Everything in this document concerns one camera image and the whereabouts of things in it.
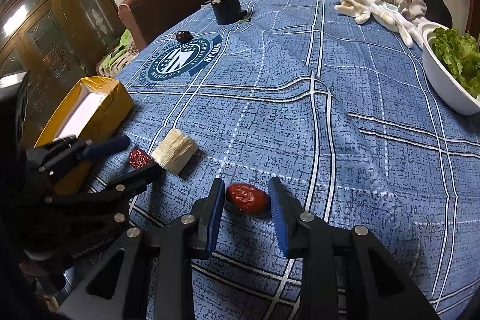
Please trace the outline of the red jujube date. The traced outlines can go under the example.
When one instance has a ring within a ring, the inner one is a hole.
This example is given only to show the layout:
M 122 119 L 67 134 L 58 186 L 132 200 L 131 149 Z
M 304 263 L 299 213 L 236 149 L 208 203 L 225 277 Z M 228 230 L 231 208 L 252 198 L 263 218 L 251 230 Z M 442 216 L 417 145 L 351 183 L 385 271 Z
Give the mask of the red jujube date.
M 246 183 L 230 184 L 226 196 L 238 210 L 249 215 L 261 215 L 269 206 L 268 194 Z
M 134 170 L 138 170 L 152 163 L 151 156 L 142 149 L 133 148 L 128 156 L 128 163 Z

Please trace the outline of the yellow white tray box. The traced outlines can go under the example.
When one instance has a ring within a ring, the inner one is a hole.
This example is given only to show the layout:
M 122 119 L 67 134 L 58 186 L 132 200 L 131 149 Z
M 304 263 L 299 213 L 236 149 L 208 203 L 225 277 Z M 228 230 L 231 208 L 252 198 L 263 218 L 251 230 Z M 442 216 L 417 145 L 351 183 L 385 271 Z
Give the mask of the yellow white tray box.
M 102 76 L 79 79 L 51 115 L 35 146 L 67 136 L 93 142 L 106 140 L 133 105 L 133 99 L 117 79 Z

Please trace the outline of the patterned blanket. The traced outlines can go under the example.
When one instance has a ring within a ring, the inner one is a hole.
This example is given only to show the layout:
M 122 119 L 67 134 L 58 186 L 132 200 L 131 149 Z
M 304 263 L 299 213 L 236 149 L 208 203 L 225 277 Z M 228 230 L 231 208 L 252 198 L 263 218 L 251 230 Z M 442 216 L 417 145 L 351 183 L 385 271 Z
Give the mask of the patterned blanket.
M 96 74 L 115 79 L 137 57 L 138 53 L 135 42 L 130 40 L 126 46 L 114 48 L 104 59 L 98 62 L 96 64 Z

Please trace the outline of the wooden cabinet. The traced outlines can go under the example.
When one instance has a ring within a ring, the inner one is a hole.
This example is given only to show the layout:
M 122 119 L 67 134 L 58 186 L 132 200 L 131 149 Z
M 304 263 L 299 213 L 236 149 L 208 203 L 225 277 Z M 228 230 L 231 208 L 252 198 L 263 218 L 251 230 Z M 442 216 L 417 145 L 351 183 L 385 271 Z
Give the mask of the wooden cabinet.
M 1 11 L 1 74 L 28 71 L 23 145 L 35 145 L 79 79 L 117 46 L 114 0 L 10 0 Z

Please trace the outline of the green cloth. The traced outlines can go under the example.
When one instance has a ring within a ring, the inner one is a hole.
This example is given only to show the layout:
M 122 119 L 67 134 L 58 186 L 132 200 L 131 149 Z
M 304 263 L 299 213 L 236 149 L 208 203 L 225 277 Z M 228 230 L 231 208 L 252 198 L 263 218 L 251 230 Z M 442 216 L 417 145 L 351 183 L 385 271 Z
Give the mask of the green cloth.
M 119 57 L 123 56 L 128 52 L 131 41 L 133 40 L 131 32 L 126 28 L 120 37 L 118 46 L 114 47 L 100 62 L 97 66 L 98 70 L 108 70 L 111 68 L 112 64 L 118 60 Z

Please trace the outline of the blue plaid tablecloth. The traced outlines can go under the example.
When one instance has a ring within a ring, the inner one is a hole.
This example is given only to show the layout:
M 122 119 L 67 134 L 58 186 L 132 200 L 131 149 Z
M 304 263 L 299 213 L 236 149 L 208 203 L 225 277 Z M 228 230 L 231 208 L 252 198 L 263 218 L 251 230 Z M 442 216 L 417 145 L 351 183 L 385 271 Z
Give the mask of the blue plaid tablecloth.
M 334 227 L 363 224 L 441 319 L 479 289 L 479 117 L 450 109 L 419 48 L 335 0 L 240 0 L 247 22 L 210 7 L 154 39 L 119 74 L 133 99 L 120 126 L 151 152 L 172 128 L 199 150 L 130 204 L 149 230 L 189 212 L 215 178 L 266 189 L 281 179 Z

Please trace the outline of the small dark plum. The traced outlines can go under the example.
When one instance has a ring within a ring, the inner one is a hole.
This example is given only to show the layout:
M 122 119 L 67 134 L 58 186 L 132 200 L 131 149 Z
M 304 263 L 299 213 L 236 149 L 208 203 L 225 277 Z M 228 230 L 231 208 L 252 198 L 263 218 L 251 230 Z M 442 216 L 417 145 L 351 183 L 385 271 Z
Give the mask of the small dark plum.
M 193 39 L 191 32 L 186 30 L 181 30 L 176 33 L 176 40 L 180 44 L 185 44 Z

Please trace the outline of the white bowl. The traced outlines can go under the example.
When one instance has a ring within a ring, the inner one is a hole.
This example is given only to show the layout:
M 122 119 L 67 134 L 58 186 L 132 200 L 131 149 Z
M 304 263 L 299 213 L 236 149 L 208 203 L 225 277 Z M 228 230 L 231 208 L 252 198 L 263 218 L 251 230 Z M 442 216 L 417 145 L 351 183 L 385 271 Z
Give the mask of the white bowl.
M 437 59 L 431 49 L 434 29 L 446 29 L 443 25 L 431 21 L 421 22 L 417 30 L 423 41 L 422 64 L 426 77 L 440 98 L 457 113 L 465 116 L 479 112 L 479 100 L 473 98 Z

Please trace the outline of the black jar with cork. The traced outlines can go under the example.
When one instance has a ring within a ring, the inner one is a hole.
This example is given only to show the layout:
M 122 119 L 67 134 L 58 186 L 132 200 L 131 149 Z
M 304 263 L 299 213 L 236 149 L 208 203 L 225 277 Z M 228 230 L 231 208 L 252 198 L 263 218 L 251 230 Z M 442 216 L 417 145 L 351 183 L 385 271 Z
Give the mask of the black jar with cork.
M 239 0 L 211 0 L 211 7 L 220 26 L 237 23 L 247 17 Z

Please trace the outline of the white gloves pile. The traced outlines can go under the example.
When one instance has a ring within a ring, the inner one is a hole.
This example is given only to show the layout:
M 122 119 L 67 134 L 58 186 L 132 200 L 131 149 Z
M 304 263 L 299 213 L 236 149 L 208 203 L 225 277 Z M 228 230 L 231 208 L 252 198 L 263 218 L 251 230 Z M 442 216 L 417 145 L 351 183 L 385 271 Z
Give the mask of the white gloves pile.
M 335 10 L 361 25 L 371 17 L 384 28 L 397 32 L 403 43 L 412 48 L 416 43 L 422 48 L 423 40 L 417 26 L 426 21 L 425 0 L 338 0 Z

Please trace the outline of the green lettuce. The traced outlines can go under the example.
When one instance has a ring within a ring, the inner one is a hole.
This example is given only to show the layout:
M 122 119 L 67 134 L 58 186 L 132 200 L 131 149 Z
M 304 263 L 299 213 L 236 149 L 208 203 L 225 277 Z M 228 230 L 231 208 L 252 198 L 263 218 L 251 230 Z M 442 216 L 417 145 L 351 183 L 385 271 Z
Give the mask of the green lettuce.
M 479 47 L 476 40 L 456 29 L 436 28 L 430 42 L 437 59 L 473 97 L 479 97 Z

